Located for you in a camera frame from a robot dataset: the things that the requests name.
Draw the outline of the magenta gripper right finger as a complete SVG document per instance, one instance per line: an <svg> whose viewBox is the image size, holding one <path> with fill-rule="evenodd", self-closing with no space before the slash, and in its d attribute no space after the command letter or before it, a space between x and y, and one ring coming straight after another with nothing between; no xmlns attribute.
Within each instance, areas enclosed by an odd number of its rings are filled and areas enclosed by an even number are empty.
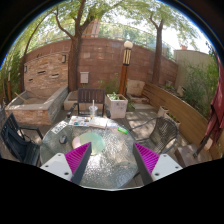
<svg viewBox="0 0 224 224"><path fill-rule="evenodd" d="M159 155L138 143L133 144L133 154L144 185L182 169L168 154Z"/></svg>

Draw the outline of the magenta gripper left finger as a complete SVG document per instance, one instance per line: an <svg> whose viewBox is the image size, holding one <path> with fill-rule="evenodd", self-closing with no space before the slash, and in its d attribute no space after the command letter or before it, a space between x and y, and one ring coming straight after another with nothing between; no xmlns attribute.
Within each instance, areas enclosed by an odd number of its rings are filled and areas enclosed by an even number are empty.
<svg viewBox="0 0 224 224"><path fill-rule="evenodd" d="M66 154L57 153L41 169L79 185L91 153L92 145L88 142Z"/></svg>

